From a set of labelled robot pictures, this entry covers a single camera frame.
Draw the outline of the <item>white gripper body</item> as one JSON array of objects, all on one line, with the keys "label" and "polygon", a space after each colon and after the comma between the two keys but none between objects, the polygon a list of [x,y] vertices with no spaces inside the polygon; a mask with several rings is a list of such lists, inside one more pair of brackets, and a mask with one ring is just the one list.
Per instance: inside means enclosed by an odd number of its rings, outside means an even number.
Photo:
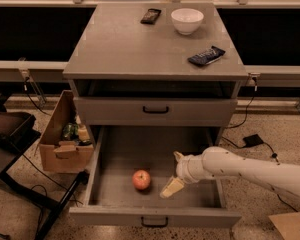
[{"label": "white gripper body", "polygon": [[205,170],[200,156],[184,155],[184,158],[177,162],[176,175],[185,184],[194,184],[205,178]]}]

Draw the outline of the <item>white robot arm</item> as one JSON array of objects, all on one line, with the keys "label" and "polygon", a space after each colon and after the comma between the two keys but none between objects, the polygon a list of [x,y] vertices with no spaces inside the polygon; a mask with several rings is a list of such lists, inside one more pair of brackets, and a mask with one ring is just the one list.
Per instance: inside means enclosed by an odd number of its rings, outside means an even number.
[{"label": "white robot arm", "polygon": [[178,151],[173,155],[176,176],[163,187],[161,198],[170,198],[186,184],[241,177],[276,194],[300,199],[300,165],[244,158],[217,146],[206,148],[200,155]]}]

